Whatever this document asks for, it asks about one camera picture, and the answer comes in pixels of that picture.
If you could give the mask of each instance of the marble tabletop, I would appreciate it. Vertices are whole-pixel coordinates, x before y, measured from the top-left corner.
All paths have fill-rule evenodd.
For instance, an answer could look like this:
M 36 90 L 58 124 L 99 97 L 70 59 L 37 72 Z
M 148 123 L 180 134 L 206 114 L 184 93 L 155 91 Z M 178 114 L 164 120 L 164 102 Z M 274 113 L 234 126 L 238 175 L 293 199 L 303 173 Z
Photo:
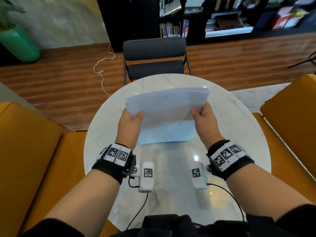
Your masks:
M 86 174 L 91 170 L 97 155 L 115 141 L 117 126 L 125 101 L 140 93 L 177 87 L 207 87 L 211 104 L 221 134 L 244 147 L 255 163 L 271 172 L 271 160 L 264 134 L 247 107 L 222 87 L 190 75 L 162 74 L 134 81 L 116 91 L 100 107 L 94 116 L 84 146 L 84 167 Z M 190 163 L 200 161 L 209 164 L 206 149 L 198 135 L 189 142 L 155 143 L 137 145 L 134 154 L 137 164 L 151 161 L 155 165 L 155 188 L 149 193 L 142 211 L 130 228 L 140 227 L 144 216 L 158 214 L 188 214 L 192 221 L 202 225 L 216 220 L 242 220 L 240 210 L 224 190 L 210 186 L 207 190 L 196 190 L 191 181 Z M 228 190 L 226 183 L 211 173 L 209 183 L 218 184 Z M 109 220 L 121 231 L 143 205 L 146 194 L 137 188 L 130 188 L 124 179 L 115 200 Z M 131 180 L 137 185 L 138 180 Z

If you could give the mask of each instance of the green planter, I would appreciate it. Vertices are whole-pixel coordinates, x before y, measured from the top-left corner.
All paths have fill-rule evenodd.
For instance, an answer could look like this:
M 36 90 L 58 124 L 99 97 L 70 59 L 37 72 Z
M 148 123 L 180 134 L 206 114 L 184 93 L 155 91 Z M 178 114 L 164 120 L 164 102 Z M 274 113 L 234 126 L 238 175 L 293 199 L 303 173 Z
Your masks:
M 0 42 L 17 59 L 23 62 L 34 62 L 41 56 L 37 45 L 26 31 L 19 26 L 9 31 L 0 31 Z

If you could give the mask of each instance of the white patterned rug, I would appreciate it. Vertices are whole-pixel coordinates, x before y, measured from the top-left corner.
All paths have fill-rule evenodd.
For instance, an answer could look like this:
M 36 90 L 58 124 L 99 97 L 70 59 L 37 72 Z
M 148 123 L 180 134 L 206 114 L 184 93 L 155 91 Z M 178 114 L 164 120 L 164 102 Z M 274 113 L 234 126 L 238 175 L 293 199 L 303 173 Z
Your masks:
M 260 107 L 269 99 L 274 97 L 276 93 L 283 90 L 290 83 L 277 84 L 265 87 L 256 87 L 231 91 L 231 94 L 236 96 L 245 106 L 252 112 L 260 112 Z

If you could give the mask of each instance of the white cable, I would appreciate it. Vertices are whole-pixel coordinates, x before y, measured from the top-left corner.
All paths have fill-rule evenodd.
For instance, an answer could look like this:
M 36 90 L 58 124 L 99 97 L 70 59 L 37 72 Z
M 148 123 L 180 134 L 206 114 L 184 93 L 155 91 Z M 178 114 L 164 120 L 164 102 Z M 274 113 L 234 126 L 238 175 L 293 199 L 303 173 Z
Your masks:
M 102 73 L 104 70 L 101 70 L 101 71 L 99 71 L 99 72 L 96 72 L 96 71 L 94 70 L 94 68 L 98 65 L 99 62 L 104 61 L 104 60 L 106 60 L 106 59 L 112 60 L 112 59 L 115 57 L 115 53 L 109 52 L 110 45 L 111 45 L 111 42 L 110 42 L 110 44 L 109 44 L 109 47 L 107 48 L 107 52 L 110 53 L 110 54 L 114 54 L 114 56 L 113 56 L 112 58 L 104 58 L 104 59 L 102 59 L 102 60 L 99 60 L 99 61 L 93 66 L 93 72 L 99 74 L 99 75 L 102 77 L 102 81 L 101 81 L 102 90 L 103 90 L 106 94 L 108 94 L 109 96 L 110 96 L 110 94 L 107 93 L 107 92 L 104 90 L 104 87 L 103 87 L 104 78 L 103 78 L 103 76 L 101 75 L 101 73 Z

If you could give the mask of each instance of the bookshelf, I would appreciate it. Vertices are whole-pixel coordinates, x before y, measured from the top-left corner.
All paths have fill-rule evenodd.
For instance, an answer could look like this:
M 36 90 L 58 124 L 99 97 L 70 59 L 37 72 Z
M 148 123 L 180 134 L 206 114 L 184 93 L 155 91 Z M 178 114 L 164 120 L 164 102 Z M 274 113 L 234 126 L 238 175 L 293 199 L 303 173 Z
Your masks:
M 160 37 L 160 23 L 171 22 L 173 25 L 189 20 L 187 45 L 215 43 L 232 40 L 254 39 L 282 35 L 292 35 L 316 31 L 316 2 L 299 5 L 310 12 L 291 28 L 272 30 L 268 24 L 278 14 L 282 7 L 295 6 L 297 0 L 283 0 L 278 5 L 268 5 L 270 0 L 260 0 L 251 9 L 240 5 L 236 10 L 215 10 L 217 0 L 204 0 L 203 11 L 199 13 L 184 13 L 187 0 L 180 0 L 182 9 L 172 15 L 160 17 L 159 0 L 97 0 L 107 29 L 113 50 L 121 52 L 123 42 L 132 39 L 147 39 Z M 229 15 L 238 12 L 247 23 L 253 27 L 249 33 L 238 33 L 232 30 L 229 35 L 210 36 L 205 32 L 207 21 L 216 15 Z

